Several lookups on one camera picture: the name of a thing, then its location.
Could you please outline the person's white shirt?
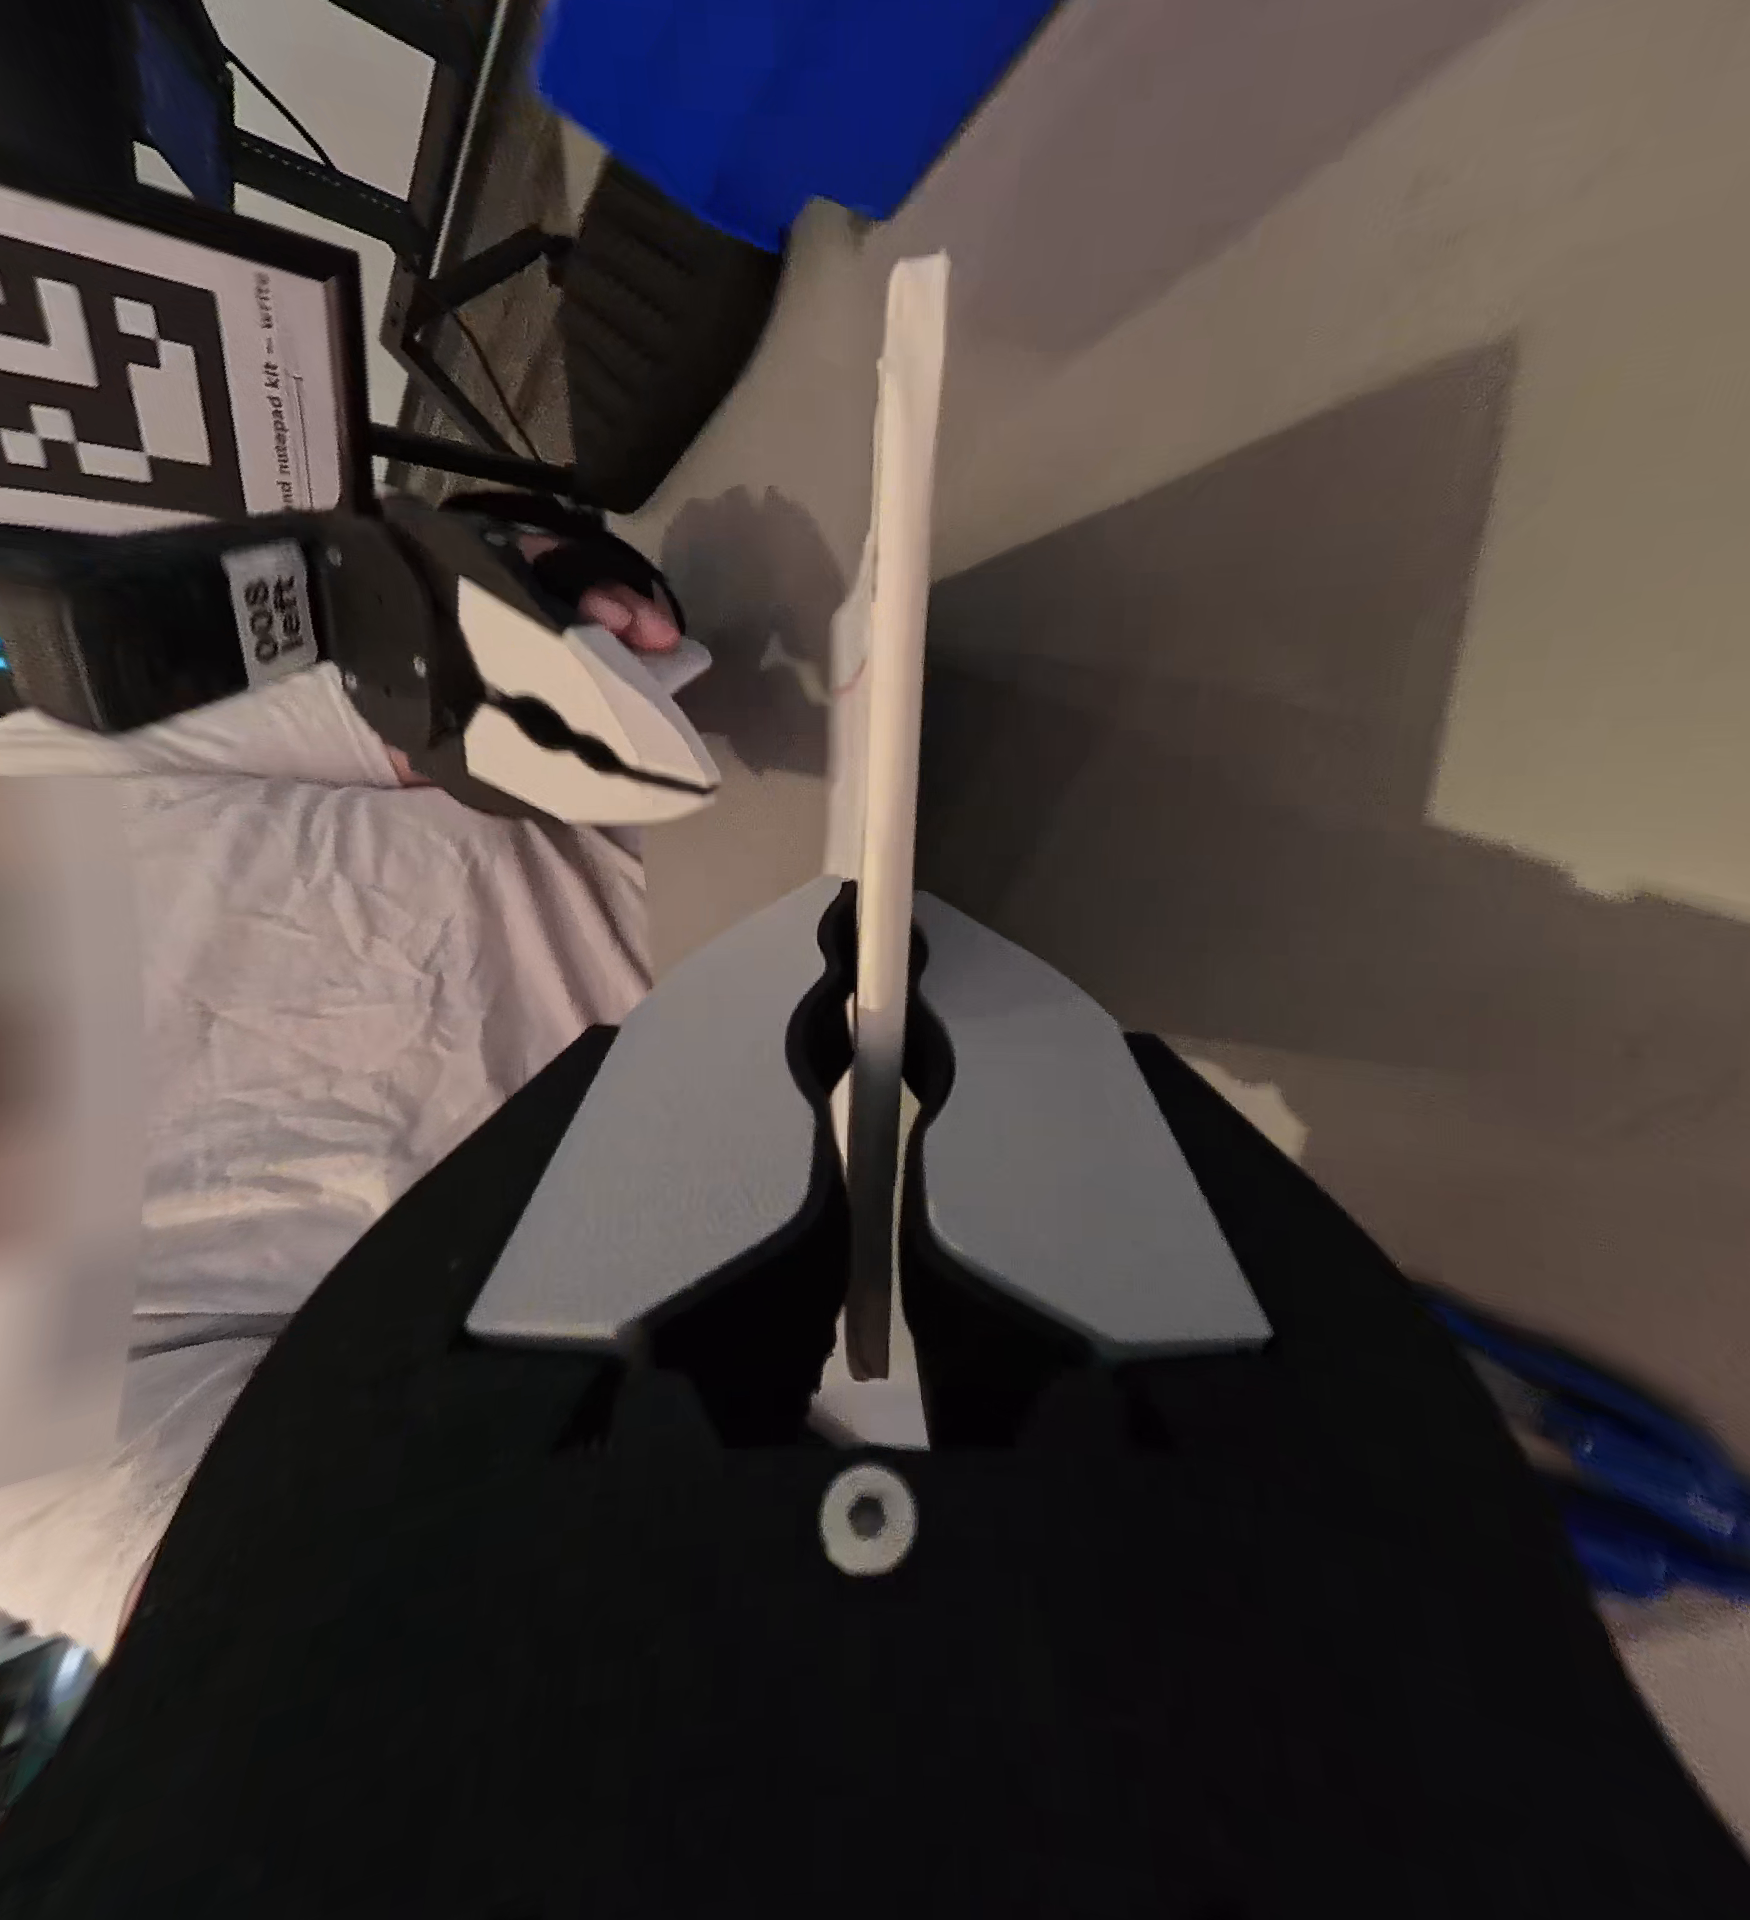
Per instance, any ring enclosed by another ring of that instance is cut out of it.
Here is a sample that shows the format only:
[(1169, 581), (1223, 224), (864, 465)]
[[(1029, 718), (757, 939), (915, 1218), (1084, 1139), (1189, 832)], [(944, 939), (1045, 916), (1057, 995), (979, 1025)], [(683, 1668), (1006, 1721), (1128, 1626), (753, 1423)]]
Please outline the person's white shirt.
[(111, 1451), (0, 1489), (0, 1612), (108, 1659), (190, 1477), (344, 1251), (649, 990), (628, 832), (400, 770), (333, 666), (140, 731), (0, 697), (0, 778), (99, 781), (138, 880), (151, 1147)]

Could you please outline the dark ribbed panel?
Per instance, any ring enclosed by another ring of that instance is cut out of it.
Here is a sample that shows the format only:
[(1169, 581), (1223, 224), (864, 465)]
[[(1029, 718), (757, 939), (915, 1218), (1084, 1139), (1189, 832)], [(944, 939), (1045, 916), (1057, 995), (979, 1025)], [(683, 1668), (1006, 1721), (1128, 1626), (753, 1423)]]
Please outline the dark ribbed panel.
[(782, 272), (782, 248), (736, 237), (605, 163), (558, 291), (584, 497), (614, 513), (647, 503), (745, 374)]

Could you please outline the blue pen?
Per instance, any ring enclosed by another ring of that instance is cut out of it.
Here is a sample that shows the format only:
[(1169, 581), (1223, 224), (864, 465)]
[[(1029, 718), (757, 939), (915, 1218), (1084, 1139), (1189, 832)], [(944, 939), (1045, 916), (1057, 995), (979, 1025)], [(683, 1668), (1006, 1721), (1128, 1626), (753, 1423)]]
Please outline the blue pen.
[(1541, 1482), (1593, 1590), (1662, 1600), (1680, 1590), (1750, 1604), (1750, 1556), (1630, 1500), (1579, 1482)]
[(1705, 1428), (1557, 1341), (1436, 1286), (1415, 1292), (1543, 1477), (1630, 1500), (1750, 1556), (1750, 1476)]

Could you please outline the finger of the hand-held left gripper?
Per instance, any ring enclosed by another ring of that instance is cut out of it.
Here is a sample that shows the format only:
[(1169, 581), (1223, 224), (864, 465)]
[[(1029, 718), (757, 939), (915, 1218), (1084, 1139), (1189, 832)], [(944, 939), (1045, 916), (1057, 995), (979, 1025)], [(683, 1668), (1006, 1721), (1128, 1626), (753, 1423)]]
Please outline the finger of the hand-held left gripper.
[(462, 736), (472, 776), (500, 782), (499, 716), (535, 750), (573, 758), (601, 781), (720, 781), (670, 683), (622, 637), (596, 622), (556, 628), (472, 578), (458, 585), (456, 611), (484, 686)]
[(459, 745), (468, 781), (574, 827), (666, 827), (707, 809), (722, 781), (670, 725), (654, 758), (608, 721), (574, 724), (551, 703), (483, 703)]

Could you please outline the person's left hand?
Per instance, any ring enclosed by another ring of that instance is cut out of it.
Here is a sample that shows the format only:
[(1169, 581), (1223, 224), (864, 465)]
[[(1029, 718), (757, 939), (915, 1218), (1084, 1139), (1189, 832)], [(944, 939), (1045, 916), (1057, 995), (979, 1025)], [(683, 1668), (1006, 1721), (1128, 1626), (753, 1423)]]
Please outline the person's left hand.
[(630, 650), (646, 658), (672, 656), (681, 645), (681, 630), (661, 603), (622, 583), (586, 589), (576, 603), (584, 620), (604, 626)]

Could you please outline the framed tag sign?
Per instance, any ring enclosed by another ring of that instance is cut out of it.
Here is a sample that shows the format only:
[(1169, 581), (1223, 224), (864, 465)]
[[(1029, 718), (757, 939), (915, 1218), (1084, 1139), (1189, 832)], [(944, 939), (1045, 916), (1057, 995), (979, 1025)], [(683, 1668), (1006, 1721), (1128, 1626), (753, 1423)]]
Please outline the framed tag sign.
[(0, 155), (0, 549), (375, 508), (357, 254)]

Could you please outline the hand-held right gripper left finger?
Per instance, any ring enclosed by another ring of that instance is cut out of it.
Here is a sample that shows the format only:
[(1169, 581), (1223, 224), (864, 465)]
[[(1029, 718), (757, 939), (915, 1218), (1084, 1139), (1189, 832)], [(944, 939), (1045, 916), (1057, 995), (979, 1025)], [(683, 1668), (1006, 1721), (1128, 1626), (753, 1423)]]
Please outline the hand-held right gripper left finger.
[(840, 1182), (857, 885), (815, 878), (666, 973), (617, 1030), (466, 1331), (628, 1346)]

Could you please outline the black metal frame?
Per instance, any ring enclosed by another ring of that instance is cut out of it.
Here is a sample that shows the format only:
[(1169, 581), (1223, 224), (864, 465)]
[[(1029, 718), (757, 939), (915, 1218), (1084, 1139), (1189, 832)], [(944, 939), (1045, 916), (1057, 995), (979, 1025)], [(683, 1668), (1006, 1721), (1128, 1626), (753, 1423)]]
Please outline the black metal frame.
[(343, 171), (232, 51), (199, 2), (111, 5), (135, 140), (157, 150), (181, 189), (207, 206), (230, 212), (237, 189), (251, 187), (392, 251), (384, 348), (456, 419), (464, 439), (375, 425), (379, 458), (504, 489), (573, 487), (568, 470), (541, 456), (464, 316), (469, 303), (526, 272), (558, 285), (573, 242), (519, 228), (477, 251), (456, 251), (478, 159), (494, 142), (526, 38), (526, 4), (336, 2), (335, 9), (430, 60), (406, 194)]

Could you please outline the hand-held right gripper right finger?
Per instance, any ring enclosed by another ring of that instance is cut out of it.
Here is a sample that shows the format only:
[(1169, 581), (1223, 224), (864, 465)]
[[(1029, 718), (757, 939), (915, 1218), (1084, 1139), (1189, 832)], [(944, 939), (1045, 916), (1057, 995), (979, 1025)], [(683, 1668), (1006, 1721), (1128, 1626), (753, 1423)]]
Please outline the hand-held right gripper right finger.
[(1109, 1361), (1252, 1350), (1273, 1329), (1128, 1038), (1071, 978), (930, 893), (915, 1012), (930, 1242)]

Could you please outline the white lined notepad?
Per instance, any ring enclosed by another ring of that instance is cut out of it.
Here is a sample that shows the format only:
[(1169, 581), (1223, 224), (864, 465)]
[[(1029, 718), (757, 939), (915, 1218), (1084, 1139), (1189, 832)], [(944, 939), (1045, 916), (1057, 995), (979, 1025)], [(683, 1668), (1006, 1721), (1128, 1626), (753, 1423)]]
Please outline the white lined notepad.
[(947, 251), (887, 276), (864, 561), (830, 630), (830, 781), (822, 867), (857, 886), (854, 1062), (845, 1105), (852, 1206), (845, 1365), (887, 1379), (935, 445), (947, 348)]

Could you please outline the blue plastic bin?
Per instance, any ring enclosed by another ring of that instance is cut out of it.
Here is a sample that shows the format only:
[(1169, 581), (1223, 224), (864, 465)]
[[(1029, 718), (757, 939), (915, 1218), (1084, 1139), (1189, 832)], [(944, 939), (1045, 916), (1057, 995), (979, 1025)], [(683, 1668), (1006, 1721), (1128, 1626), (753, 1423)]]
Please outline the blue plastic bin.
[(1053, 2), (552, 2), (541, 97), (766, 251), (815, 200), (886, 221)]

